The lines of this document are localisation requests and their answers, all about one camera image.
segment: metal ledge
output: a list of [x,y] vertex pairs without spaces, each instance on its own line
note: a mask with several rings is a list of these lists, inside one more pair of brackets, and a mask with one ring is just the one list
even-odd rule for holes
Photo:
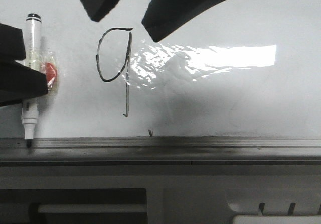
[[0,139],[0,163],[106,161],[321,162],[321,138],[126,137]]

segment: white surface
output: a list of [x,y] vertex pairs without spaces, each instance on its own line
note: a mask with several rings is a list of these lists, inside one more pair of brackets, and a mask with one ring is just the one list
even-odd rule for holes
[[321,216],[236,216],[233,224],[316,224]]
[[[0,0],[1,23],[23,29],[28,13],[39,14],[43,49],[58,57],[58,94],[40,100],[35,137],[144,136],[147,129],[158,136],[321,135],[321,0],[228,0],[186,23],[162,45],[153,43],[140,23],[149,1],[121,0],[95,23],[79,0]],[[210,64],[221,72],[194,78],[184,70],[191,61],[175,54],[156,72],[154,85],[140,86],[137,72],[132,71],[125,118],[123,79],[104,83],[95,66],[98,40],[111,27],[134,27],[133,66],[151,64],[137,57],[152,53],[152,47],[173,45],[202,52],[271,46],[276,55],[268,58],[275,62],[267,64],[264,54],[249,56],[245,59],[254,59],[257,65],[241,69],[238,58],[227,59],[227,53]],[[106,77],[110,69],[117,72],[125,54],[127,33],[117,34],[102,44]],[[192,52],[192,62],[209,58],[204,54],[195,58]],[[236,62],[221,66],[231,59]],[[0,137],[23,136],[20,113],[18,105],[0,108]]]

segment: whiteboard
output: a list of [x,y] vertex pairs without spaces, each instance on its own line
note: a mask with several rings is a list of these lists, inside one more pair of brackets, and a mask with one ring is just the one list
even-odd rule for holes
[[[148,136],[148,129],[155,136],[321,135],[321,0],[227,0],[160,43],[141,24],[149,2],[120,0],[95,23],[79,0],[0,0],[3,24],[24,29],[27,14],[39,14],[42,48],[58,58],[58,94],[40,99],[35,137]],[[134,28],[127,118],[124,79],[102,82],[95,63],[98,40],[112,27]],[[127,35],[118,34],[102,44],[108,74],[125,54]],[[138,67],[157,60],[157,47],[190,52],[163,59],[143,86]],[[146,53],[154,54],[149,62]],[[239,56],[252,64],[238,65]],[[188,61],[218,72],[194,78]],[[19,105],[0,108],[0,138],[23,136],[20,115]]]

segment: whiteboard marker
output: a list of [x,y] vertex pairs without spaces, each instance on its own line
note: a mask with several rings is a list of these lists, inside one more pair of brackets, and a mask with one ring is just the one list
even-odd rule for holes
[[[26,61],[25,65],[33,70],[40,70],[40,43],[41,43],[41,18],[30,13],[26,18]],[[29,148],[34,138],[35,126],[38,122],[38,99],[25,99],[22,103],[21,120],[25,128],[25,140]]]

